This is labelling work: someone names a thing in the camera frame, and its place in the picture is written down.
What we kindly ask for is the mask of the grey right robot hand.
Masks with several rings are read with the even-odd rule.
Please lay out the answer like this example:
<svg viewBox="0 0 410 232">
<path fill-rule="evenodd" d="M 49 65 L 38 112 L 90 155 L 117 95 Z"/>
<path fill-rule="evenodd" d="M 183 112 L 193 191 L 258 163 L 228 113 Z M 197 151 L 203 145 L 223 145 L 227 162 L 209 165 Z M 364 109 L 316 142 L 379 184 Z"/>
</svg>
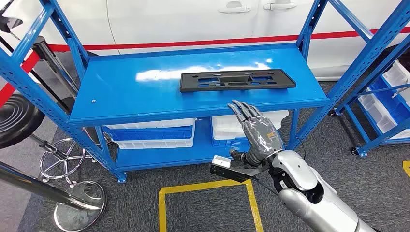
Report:
<svg viewBox="0 0 410 232">
<path fill-rule="evenodd" d="M 232 100 L 227 106 L 239 121 L 250 145 L 247 152 L 231 149 L 230 155 L 234 160 L 257 167 L 263 160 L 284 149 L 280 133 L 259 109 L 237 100 Z"/>
</svg>

